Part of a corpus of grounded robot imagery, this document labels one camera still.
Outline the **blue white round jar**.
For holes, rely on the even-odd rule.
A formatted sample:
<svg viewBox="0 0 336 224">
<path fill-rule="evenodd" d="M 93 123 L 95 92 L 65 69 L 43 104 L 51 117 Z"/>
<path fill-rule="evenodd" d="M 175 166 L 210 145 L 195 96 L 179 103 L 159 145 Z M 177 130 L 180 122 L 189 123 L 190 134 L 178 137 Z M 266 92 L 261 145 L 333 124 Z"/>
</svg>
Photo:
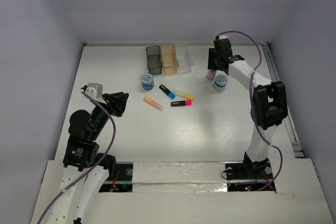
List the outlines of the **blue white round jar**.
<svg viewBox="0 0 336 224">
<path fill-rule="evenodd" d="M 218 74 L 213 82 L 213 87 L 216 91 L 224 91 L 228 83 L 228 76 L 225 74 Z"/>
</svg>

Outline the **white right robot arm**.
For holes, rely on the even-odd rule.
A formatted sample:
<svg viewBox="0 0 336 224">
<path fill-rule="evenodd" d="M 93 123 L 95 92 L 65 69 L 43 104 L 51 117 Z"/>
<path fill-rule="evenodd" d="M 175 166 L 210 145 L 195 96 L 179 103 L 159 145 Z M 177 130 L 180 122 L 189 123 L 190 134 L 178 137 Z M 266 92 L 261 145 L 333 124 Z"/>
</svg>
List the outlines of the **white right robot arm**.
<svg viewBox="0 0 336 224">
<path fill-rule="evenodd" d="M 256 179 L 269 165 L 268 152 L 277 127 L 288 116 L 285 84 L 260 75 L 240 55 L 227 36 L 217 36 L 209 50 L 208 69 L 225 72 L 249 92 L 254 131 L 243 161 L 226 166 L 228 180 Z"/>
</svg>

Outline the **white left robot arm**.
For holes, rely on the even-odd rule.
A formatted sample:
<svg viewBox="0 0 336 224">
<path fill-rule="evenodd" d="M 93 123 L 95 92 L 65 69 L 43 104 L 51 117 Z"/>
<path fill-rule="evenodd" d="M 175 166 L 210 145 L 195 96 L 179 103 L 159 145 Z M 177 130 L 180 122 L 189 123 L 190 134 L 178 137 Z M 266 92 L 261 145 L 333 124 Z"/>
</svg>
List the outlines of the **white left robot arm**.
<svg viewBox="0 0 336 224">
<path fill-rule="evenodd" d="M 205 57 L 189 73 L 155 76 L 145 90 L 145 53 L 143 46 L 84 48 L 56 159 L 84 169 L 104 152 L 127 162 L 216 157 Z"/>
</svg>

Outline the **clear plastic bin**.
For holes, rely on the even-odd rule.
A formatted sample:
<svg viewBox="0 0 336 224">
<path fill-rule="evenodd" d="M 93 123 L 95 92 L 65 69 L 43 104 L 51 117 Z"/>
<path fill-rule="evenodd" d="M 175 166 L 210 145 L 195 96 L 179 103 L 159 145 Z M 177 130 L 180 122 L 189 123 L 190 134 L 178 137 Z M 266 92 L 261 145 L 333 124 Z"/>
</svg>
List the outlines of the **clear plastic bin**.
<svg viewBox="0 0 336 224">
<path fill-rule="evenodd" d="M 175 53 L 178 61 L 177 73 L 188 73 L 192 71 L 193 60 L 190 56 L 190 49 L 187 44 L 176 44 Z"/>
</svg>

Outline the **orange pink highlighter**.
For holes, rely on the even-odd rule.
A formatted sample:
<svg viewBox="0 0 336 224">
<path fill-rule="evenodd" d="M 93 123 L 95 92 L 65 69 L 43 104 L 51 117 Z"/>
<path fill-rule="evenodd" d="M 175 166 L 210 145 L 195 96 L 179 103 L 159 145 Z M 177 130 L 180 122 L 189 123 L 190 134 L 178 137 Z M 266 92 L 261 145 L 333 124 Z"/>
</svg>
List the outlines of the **orange pink highlighter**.
<svg viewBox="0 0 336 224">
<path fill-rule="evenodd" d="M 151 107 L 159 110 L 160 112 L 162 112 L 164 110 L 164 106 L 160 105 L 159 103 L 155 102 L 154 100 L 152 100 L 149 97 L 144 97 L 143 101 L 146 104 L 150 105 Z"/>
</svg>

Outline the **yellow highlighter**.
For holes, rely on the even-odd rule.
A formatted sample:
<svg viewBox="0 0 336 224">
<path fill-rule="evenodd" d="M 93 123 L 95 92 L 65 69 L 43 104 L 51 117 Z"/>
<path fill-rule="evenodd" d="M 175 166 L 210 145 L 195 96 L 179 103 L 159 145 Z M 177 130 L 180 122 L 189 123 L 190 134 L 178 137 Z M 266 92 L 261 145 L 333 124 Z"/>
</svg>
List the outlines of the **yellow highlighter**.
<svg viewBox="0 0 336 224">
<path fill-rule="evenodd" d="M 173 92 L 177 97 L 180 97 L 180 98 L 183 98 L 183 99 L 186 99 L 186 100 L 194 101 L 194 99 L 195 99 L 193 95 L 188 94 L 188 93 L 184 93 L 184 92 L 176 91 L 176 90 L 174 90 Z"/>
</svg>

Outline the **black pink highlighter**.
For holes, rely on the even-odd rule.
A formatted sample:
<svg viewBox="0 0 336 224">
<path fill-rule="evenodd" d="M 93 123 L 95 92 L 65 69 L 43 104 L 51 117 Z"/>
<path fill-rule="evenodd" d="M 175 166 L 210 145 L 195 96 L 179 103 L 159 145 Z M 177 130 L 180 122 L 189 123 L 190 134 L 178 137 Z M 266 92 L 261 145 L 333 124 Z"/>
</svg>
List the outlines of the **black pink highlighter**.
<svg viewBox="0 0 336 224">
<path fill-rule="evenodd" d="M 177 107 L 177 106 L 191 106 L 192 100 L 181 100 L 181 101 L 173 101 L 171 102 L 171 107 Z"/>
</svg>

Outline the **black blue highlighter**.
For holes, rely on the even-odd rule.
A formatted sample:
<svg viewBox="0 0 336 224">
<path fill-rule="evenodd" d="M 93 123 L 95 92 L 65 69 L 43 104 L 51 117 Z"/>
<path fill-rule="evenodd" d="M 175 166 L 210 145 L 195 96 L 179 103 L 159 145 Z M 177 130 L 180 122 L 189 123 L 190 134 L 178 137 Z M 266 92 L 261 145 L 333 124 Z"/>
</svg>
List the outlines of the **black blue highlighter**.
<svg viewBox="0 0 336 224">
<path fill-rule="evenodd" d="M 169 90 L 166 86 L 164 86 L 163 84 L 161 84 L 159 86 L 160 90 L 162 90 L 170 99 L 174 99 L 176 97 L 176 95 Z"/>
</svg>

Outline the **smoky grey plastic bin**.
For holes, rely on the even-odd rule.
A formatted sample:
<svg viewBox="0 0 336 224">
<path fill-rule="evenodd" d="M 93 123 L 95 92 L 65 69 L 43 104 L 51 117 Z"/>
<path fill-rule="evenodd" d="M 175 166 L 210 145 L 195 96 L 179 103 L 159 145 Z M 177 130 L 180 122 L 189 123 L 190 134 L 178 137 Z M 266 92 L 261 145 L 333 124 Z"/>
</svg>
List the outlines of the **smoky grey plastic bin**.
<svg viewBox="0 0 336 224">
<path fill-rule="evenodd" d="M 161 75 L 163 71 L 161 49 L 159 46 L 146 47 L 148 72 L 151 75 Z"/>
</svg>

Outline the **white foam front board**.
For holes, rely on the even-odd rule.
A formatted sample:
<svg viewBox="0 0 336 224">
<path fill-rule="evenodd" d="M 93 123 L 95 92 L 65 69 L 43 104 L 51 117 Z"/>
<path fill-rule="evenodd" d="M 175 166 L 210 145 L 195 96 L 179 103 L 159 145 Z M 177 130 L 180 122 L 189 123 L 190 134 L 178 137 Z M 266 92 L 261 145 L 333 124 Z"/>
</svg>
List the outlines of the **white foam front board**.
<svg viewBox="0 0 336 224">
<path fill-rule="evenodd" d="M 136 162 L 130 193 L 79 198 L 87 184 L 67 191 L 42 217 L 47 205 L 77 171 L 47 164 L 32 223 L 332 223 L 321 185 L 309 159 L 288 159 L 273 191 L 229 191 L 223 162 Z"/>
</svg>

